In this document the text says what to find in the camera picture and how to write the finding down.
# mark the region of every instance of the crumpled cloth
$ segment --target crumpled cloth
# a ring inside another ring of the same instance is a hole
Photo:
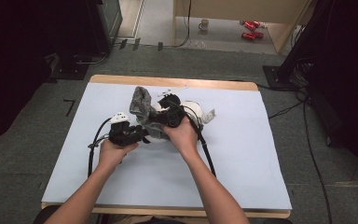
[[[136,87],[130,104],[130,113],[136,116],[137,121],[144,126],[150,136],[157,139],[170,140],[170,137],[162,131],[163,124],[152,122],[149,116],[157,115],[158,111],[151,105],[152,97],[144,87]]]

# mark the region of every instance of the person's left hand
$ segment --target person's left hand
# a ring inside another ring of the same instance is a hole
[[[138,143],[134,143],[129,146],[120,147],[107,139],[104,140],[101,143],[100,160],[97,168],[106,169],[110,173],[113,173],[127,153],[136,149],[138,146]]]

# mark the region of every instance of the hand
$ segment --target hand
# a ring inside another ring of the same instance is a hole
[[[164,126],[163,131],[170,137],[173,145],[178,149],[182,157],[191,157],[197,151],[198,136],[191,126],[190,120],[187,117],[182,119],[181,124],[176,128]]]
[[[120,147],[109,140],[104,140],[101,143],[100,160],[97,168],[104,169],[112,174],[127,153],[136,149],[138,146],[138,143],[134,143],[129,146]]]

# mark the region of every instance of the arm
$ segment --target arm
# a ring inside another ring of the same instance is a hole
[[[109,140],[104,140],[101,144],[100,159],[95,171],[46,223],[87,223],[106,180],[126,154],[137,147],[137,143],[118,147]]]
[[[171,138],[173,145],[187,163],[199,189],[209,222],[249,223],[237,201],[213,176],[200,157],[197,151],[197,134],[188,118],[184,118],[177,128],[164,127],[164,132]]]

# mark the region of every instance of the white table surface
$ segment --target white table surface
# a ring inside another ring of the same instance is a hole
[[[136,86],[89,83],[62,147],[42,203],[65,202],[87,179],[90,150],[101,123],[119,111],[129,113]],[[144,86],[152,103],[168,87]],[[217,179],[243,209],[292,209],[277,158],[267,112],[259,91],[189,88],[176,93],[198,102],[216,118],[202,131]],[[101,133],[108,133],[106,124]],[[199,142],[201,157],[207,163]],[[98,163],[95,148],[93,167]],[[108,179],[99,205],[202,208],[185,162],[170,142],[144,144],[132,151]]]

